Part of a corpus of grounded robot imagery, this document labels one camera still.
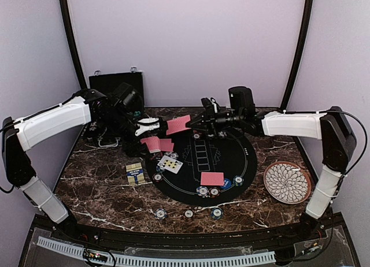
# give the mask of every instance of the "white wall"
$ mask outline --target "white wall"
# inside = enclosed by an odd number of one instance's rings
[[[314,0],[308,38],[289,109],[339,105],[370,128],[370,0]],[[354,122],[358,151],[364,144]],[[304,140],[316,170],[321,143]],[[345,180],[334,209],[342,211],[362,266],[370,266],[369,152]]]
[[[69,0],[87,77],[144,70],[146,106],[228,102],[231,86],[280,106],[304,0]]]
[[[0,120],[55,105],[79,86],[69,55],[58,0],[0,0]],[[53,186],[77,131],[29,152],[40,177]],[[9,189],[3,163],[0,185]],[[18,266],[34,209],[19,190],[0,192],[1,266]]]

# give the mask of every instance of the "black round mat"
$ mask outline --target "black round mat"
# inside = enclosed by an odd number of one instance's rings
[[[168,197],[197,206],[214,206],[229,202],[242,194],[254,180],[257,171],[257,156],[253,146],[243,133],[229,128],[226,130],[226,139],[195,140],[191,130],[171,135],[175,144],[173,149],[183,163],[177,174],[168,170],[162,172],[163,180],[156,182],[153,176],[157,173],[158,161],[146,160],[146,168],[153,184]],[[231,187],[220,190],[215,198],[203,198],[197,194],[197,187],[201,185],[201,172],[223,172],[224,178],[230,180]],[[243,185],[234,185],[234,177],[244,178]]]

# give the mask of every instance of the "brown marble surface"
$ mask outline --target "brown marble surface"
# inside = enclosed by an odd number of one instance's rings
[[[150,116],[170,119],[185,114],[195,115],[202,109],[149,108]],[[291,137],[247,136],[254,146],[257,175],[252,185],[238,198],[219,205],[224,210],[221,220],[210,217],[212,207],[192,207],[174,201],[159,191],[150,181],[145,161],[128,158],[121,147],[98,147],[92,139],[80,137],[66,163],[55,193],[74,213],[81,224],[137,232],[212,233],[275,227],[296,223],[307,205],[285,205],[273,199],[265,189],[263,175],[276,161],[290,161],[307,173],[307,167]],[[125,166],[141,162],[145,184],[129,186]],[[164,208],[168,218],[158,221],[154,211]],[[192,221],[182,218],[192,209]]]

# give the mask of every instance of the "white grille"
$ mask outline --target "white grille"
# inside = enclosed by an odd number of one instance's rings
[[[51,240],[44,237],[39,237],[37,245],[56,253],[66,255],[68,257],[83,259],[83,247],[73,244],[66,244],[56,240]],[[106,266],[113,266],[112,257],[108,253],[99,252],[108,257]],[[223,258],[206,258],[206,259],[170,259],[170,258],[149,258],[149,257],[131,257],[127,255],[112,253],[116,259],[117,267],[244,267],[257,266],[262,264],[274,263],[275,252],[241,255],[238,257],[223,257]],[[94,259],[91,262],[103,263]]]

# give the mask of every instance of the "table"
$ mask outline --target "table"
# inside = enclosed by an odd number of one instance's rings
[[[147,108],[150,116],[165,120],[190,114],[197,115],[200,107]],[[256,178],[241,196],[219,205],[224,210],[221,220],[212,220],[212,207],[185,205],[168,198],[159,191],[147,176],[142,158],[127,157],[121,147],[99,147],[93,139],[78,138],[66,162],[55,193],[71,209],[79,224],[133,232],[156,233],[220,233],[247,229],[277,227],[297,223],[307,201],[285,205],[270,196],[264,187],[263,175],[276,161],[289,161],[312,174],[292,137],[247,138],[256,150],[258,167]],[[141,162],[144,184],[128,185],[125,166]],[[158,221],[154,212],[164,208],[168,218]],[[182,219],[185,210],[192,209],[195,219]]]

